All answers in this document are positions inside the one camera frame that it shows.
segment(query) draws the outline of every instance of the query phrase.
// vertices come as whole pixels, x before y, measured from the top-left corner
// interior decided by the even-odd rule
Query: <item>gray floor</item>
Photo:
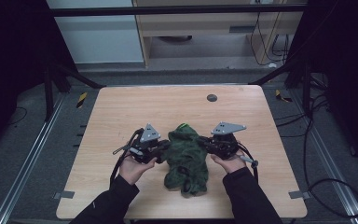
[[[255,62],[249,44],[243,35],[193,36],[187,42],[167,42],[159,38],[153,41],[150,64],[147,68],[118,69],[114,72],[83,72],[83,75],[110,86],[120,85],[172,85],[172,84],[246,84],[256,80],[273,68]],[[276,123],[284,123],[292,118],[279,119],[301,113],[296,102],[288,103],[275,97],[275,90],[281,90],[283,97],[296,99],[300,89],[286,90],[282,85],[284,75],[279,76],[263,87]],[[73,88],[70,93],[55,93],[55,99],[64,97],[62,110],[55,121],[48,139],[38,156],[17,200],[11,223],[54,223],[60,222],[55,216],[59,200],[53,199],[55,192],[63,190],[81,143],[98,91],[70,78]],[[79,95],[87,92],[85,104],[76,108]],[[44,125],[45,105],[43,86],[36,86],[24,92],[18,99],[18,107],[12,122],[7,125],[0,137],[0,204],[9,192],[23,162],[26,160],[34,140]],[[315,112],[313,131],[323,139],[324,146],[344,179],[358,190],[358,158],[350,153],[350,146],[333,116],[324,106]],[[304,137],[289,137],[305,132],[303,119],[278,128],[287,156],[302,191],[307,190],[303,173]],[[307,170],[310,182],[329,177],[320,147],[309,137],[306,147]],[[345,213],[337,187],[322,184],[315,190],[324,202]],[[309,213],[298,218],[296,223],[356,223],[332,214],[320,206],[313,198],[307,199]]]

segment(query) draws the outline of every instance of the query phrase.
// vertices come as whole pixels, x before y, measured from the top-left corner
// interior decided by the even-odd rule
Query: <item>black cable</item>
[[[133,142],[133,139],[135,138],[136,135],[140,134],[143,132],[144,129],[138,129],[137,131],[135,131],[132,135],[132,137],[130,138],[130,141],[127,143],[126,146],[118,149],[118,150],[115,150],[113,152],[113,154],[116,154],[117,152],[119,152],[121,149],[124,150],[123,154],[121,154],[121,156],[118,158],[117,162],[116,162],[116,165],[115,165],[115,168],[113,169],[113,172],[112,174],[110,175],[110,184],[113,183],[113,180],[116,178],[116,175],[117,175],[117,171],[118,171],[118,168],[121,166],[121,163],[123,163],[124,159],[127,157],[127,152],[130,150],[131,148],[131,144]]]
[[[323,91],[327,91],[327,85],[324,83],[323,81],[320,81],[319,79],[317,79],[316,77],[310,76],[311,81],[313,81],[314,85],[316,85],[318,87],[318,89],[323,90]]]
[[[260,34],[260,39],[261,39],[261,42],[263,44],[263,50],[264,50],[264,53],[266,54],[267,58],[270,59],[270,62],[269,63],[260,63],[257,59],[256,59],[256,62],[258,65],[268,65],[270,63],[276,63],[278,62],[279,60],[274,60],[274,59],[271,59],[267,53],[267,48],[266,48],[266,44],[264,43],[264,39],[263,39],[263,36],[261,35],[261,30],[260,30],[260,25],[259,25],[259,19],[260,19],[260,12],[257,12],[257,19],[255,21],[255,28],[254,30],[252,31],[252,34],[251,34],[251,39],[250,39],[250,42],[251,42],[251,49],[252,49],[252,52],[256,58],[256,55],[255,55],[255,50],[253,48],[253,35],[254,35],[254,32],[255,32],[255,29],[256,27],[258,28],[258,33]]]
[[[285,123],[277,124],[276,126],[277,126],[277,127],[282,127],[282,126],[284,126],[284,125],[288,125],[288,124],[294,123],[294,122],[296,122],[296,121],[298,121],[298,120],[300,120],[300,119],[302,119],[302,118],[304,118],[304,117],[306,117],[305,114],[301,115],[301,116],[298,117],[298,118],[295,118],[295,119],[292,119],[292,120],[290,120],[290,121],[287,121],[287,122],[285,122]]]
[[[284,61],[286,61],[286,57],[287,54],[289,53],[289,35],[285,36],[285,41],[284,41],[284,47],[283,49],[275,49],[275,45],[277,43],[279,35],[275,35],[274,41],[272,42],[272,47],[271,47],[271,51],[272,54],[277,56],[277,57],[281,57]]]
[[[255,161],[255,159],[252,157],[251,153],[249,152],[248,148],[246,148],[246,146],[244,146],[242,143],[238,143],[240,149],[246,153],[246,155],[253,161],[252,162],[252,169],[254,171],[254,177],[255,177],[255,181],[258,183],[258,171],[257,171],[257,161]]]
[[[326,83],[326,80],[324,80],[324,77],[326,76],[325,73],[322,73],[322,83]]]
[[[289,115],[289,116],[282,117],[282,118],[277,118],[277,119],[274,119],[274,120],[278,120],[278,119],[288,119],[288,118],[295,117],[295,116],[300,116],[300,115],[304,115],[304,113]]]
[[[22,121],[22,120],[27,116],[27,114],[28,114],[27,109],[25,109],[24,107],[18,106],[18,107],[16,107],[16,109],[22,109],[22,110],[24,110],[25,113],[24,113],[24,115],[22,116],[22,118],[20,118],[20,119],[18,119],[18,120],[16,120],[16,121],[13,121],[13,122],[11,122],[11,123],[9,123],[8,125],[13,125],[13,124],[16,124],[16,123]]]
[[[317,105],[314,105],[316,100],[320,97],[324,96],[324,94],[319,95],[318,97],[315,98],[315,100],[312,102],[312,106],[311,106],[311,114],[313,114],[313,112],[315,111],[316,108],[320,108],[322,105],[326,105],[327,101],[322,101]],[[325,209],[329,210],[330,212],[332,212],[333,214],[340,216],[340,217],[345,217],[345,218],[356,218],[358,217],[358,214],[356,215],[347,215],[347,214],[342,214],[339,213],[337,211],[335,211],[334,209],[332,209],[331,207],[327,206],[325,203],[323,203],[323,201],[321,199],[319,199],[319,197],[312,191],[314,187],[316,187],[317,185],[326,182],[326,181],[331,181],[331,182],[338,182],[340,184],[343,184],[345,186],[347,186],[348,188],[350,188],[358,197],[358,192],[348,183],[343,182],[342,180],[338,180],[335,178],[323,178],[315,183],[313,183],[312,185],[310,184],[309,178],[308,178],[308,172],[307,172],[307,139],[308,139],[308,133],[310,132],[310,129],[312,127],[313,124],[313,117],[310,117],[309,120],[309,124],[307,126],[307,130],[306,130],[306,134],[304,135],[304,142],[303,142],[303,170],[304,170],[304,177],[305,177],[305,181],[307,183],[307,187],[308,187],[308,192],[311,193],[311,195],[315,198],[315,200],[320,203]]]
[[[281,138],[291,138],[291,137],[302,137],[305,134],[299,134],[299,135],[280,135]]]

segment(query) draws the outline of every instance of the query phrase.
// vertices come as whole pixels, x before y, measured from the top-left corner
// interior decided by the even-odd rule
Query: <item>black sleeve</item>
[[[130,185],[121,175],[118,175],[113,181],[111,188],[101,193],[70,223],[122,223],[130,203],[138,192],[139,190],[135,185]]]
[[[223,184],[231,200],[232,213],[237,224],[282,223],[248,168],[244,167],[226,175],[223,178]]]

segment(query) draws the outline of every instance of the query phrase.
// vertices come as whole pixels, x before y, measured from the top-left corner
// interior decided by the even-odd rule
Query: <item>crumpled towel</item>
[[[185,195],[205,192],[208,181],[207,151],[197,143],[197,132],[183,123],[169,132],[168,137],[171,145],[162,159],[167,161],[170,171],[164,178],[164,186],[167,189],[180,188]]]

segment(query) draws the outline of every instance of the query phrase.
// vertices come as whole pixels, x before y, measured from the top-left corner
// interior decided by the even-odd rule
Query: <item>wooden table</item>
[[[215,94],[217,101],[209,102],[209,94]],[[75,195],[73,199],[61,198],[57,217],[75,217],[109,188],[109,177],[121,154],[114,156],[112,152],[126,145],[135,130],[151,123],[162,140],[185,122],[199,135],[211,136],[211,129],[220,121],[247,126],[235,136],[259,161],[259,184],[280,217],[304,217],[307,208],[303,200],[291,199],[288,194],[297,191],[298,185],[264,92],[259,86],[243,85],[101,89],[65,187]],[[166,162],[156,164],[138,181],[141,192],[126,218],[232,218],[222,184],[226,173],[209,155],[206,161],[208,191],[189,198],[165,189],[163,179],[169,166]]]

